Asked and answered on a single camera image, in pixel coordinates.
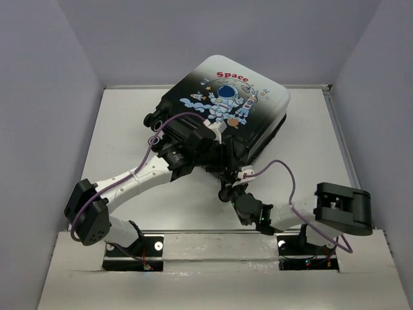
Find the black and white suitcase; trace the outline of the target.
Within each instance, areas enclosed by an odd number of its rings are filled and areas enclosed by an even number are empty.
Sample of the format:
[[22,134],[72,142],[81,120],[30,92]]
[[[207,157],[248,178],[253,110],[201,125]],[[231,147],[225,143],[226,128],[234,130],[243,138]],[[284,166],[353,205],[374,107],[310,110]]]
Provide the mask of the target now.
[[202,167],[230,176],[253,165],[287,118],[290,92],[279,83],[225,56],[213,55],[162,95],[144,126],[161,129],[148,144],[154,152],[184,142],[203,119],[225,125],[222,161]]

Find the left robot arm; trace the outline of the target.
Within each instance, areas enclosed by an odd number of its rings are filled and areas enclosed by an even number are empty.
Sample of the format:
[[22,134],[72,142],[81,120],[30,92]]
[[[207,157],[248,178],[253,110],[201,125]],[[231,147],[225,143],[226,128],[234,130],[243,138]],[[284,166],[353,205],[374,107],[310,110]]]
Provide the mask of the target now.
[[84,246],[104,241],[129,255],[139,253],[145,236],[132,220],[112,216],[122,204],[145,191],[190,174],[194,167],[210,166],[221,170],[222,133],[199,127],[182,142],[159,150],[143,163],[107,180],[79,181],[64,214],[71,224],[70,235]]

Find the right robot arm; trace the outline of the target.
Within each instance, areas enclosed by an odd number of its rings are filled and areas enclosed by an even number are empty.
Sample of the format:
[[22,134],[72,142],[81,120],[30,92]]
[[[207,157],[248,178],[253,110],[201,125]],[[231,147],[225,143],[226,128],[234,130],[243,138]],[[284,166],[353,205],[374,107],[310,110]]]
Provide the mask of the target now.
[[317,184],[311,196],[274,205],[255,198],[247,187],[223,185],[218,197],[231,203],[241,225],[253,225],[261,234],[273,236],[300,225],[297,246],[304,253],[322,246],[352,253],[346,235],[373,234],[371,196],[367,191],[323,182]]

